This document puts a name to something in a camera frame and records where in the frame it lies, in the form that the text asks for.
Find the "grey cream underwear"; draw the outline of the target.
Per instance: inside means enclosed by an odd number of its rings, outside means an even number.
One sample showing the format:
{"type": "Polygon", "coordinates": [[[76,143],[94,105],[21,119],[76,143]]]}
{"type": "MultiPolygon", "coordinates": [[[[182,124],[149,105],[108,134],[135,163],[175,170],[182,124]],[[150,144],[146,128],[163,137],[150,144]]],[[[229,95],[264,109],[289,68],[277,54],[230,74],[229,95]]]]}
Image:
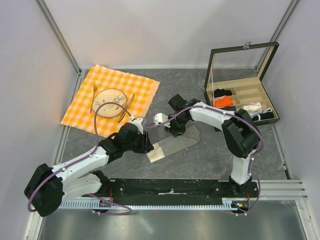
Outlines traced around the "grey cream underwear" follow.
{"type": "Polygon", "coordinates": [[[169,136],[153,144],[154,149],[146,155],[151,163],[196,145],[201,140],[200,131],[195,125],[188,127],[183,135],[169,136]]]}

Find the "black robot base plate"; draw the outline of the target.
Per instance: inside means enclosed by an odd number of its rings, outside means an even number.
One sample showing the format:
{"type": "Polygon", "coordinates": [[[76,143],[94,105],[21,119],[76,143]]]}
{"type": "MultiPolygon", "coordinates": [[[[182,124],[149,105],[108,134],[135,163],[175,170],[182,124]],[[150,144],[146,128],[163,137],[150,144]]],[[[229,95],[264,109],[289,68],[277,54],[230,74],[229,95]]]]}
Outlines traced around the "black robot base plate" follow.
{"type": "Polygon", "coordinates": [[[256,198],[258,185],[251,181],[247,190],[238,191],[229,180],[115,178],[104,182],[96,195],[117,204],[143,200],[147,203],[216,203],[223,198],[256,198]]]}

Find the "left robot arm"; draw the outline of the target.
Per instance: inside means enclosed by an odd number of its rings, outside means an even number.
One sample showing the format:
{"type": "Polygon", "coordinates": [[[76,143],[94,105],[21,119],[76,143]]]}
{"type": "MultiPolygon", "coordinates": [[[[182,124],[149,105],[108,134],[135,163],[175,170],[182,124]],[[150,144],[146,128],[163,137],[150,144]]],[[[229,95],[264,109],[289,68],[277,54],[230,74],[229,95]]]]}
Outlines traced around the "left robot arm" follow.
{"type": "Polygon", "coordinates": [[[69,199],[94,193],[104,197],[110,185],[91,171],[121,158],[125,152],[146,154],[153,148],[142,119],[127,122],[119,132],[78,157],[54,166],[39,165],[24,190],[27,209],[46,217],[69,199]]]}

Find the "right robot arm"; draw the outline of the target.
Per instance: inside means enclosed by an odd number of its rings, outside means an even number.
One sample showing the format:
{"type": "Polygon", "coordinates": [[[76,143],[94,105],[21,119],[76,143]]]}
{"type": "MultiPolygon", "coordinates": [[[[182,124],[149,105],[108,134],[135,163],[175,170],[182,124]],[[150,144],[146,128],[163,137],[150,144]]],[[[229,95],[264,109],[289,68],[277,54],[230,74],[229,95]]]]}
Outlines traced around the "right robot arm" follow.
{"type": "Polygon", "coordinates": [[[186,132],[189,121],[202,122],[223,132],[227,148],[233,155],[229,191],[235,197],[242,196],[252,181],[253,154],[262,142],[262,135],[248,112],[243,109],[222,110],[195,98],[187,101],[179,94],[173,96],[168,104],[174,113],[168,116],[169,123],[165,130],[174,137],[186,132]]]}

